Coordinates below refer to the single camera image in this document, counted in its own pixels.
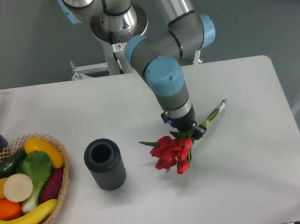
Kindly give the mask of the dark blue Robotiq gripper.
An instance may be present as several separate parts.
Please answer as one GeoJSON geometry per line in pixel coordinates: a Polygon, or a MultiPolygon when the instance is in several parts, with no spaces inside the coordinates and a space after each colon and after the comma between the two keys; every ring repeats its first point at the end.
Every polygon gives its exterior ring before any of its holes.
{"type": "MultiPolygon", "coordinates": [[[[190,130],[196,123],[193,105],[185,105],[176,110],[166,110],[161,114],[164,123],[169,124],[180,132],[190,130]]],[[[199,140],[207,131],[207,127],[200,124],[194,126],[193,140],[199,140]]]]}

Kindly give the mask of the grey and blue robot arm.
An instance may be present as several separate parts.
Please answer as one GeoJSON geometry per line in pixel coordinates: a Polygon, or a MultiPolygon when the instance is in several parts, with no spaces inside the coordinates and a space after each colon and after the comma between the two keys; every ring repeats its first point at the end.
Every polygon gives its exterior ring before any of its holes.
{"type": "Polygon", "coordinates": [[[174,136],[200,139],[207,124],[195,121],[179,61],[199,56],[215,39],[215,25],[207,15],[197,15],[190,0],[156,0],[166,20],[167,32],[156,39],[145,35],[148,19],[131,0],[56,0],[67,18],[88,22],[101,41],[110,74],[137,72],[154,92],[163,121],[175,128],[174,136]]]}

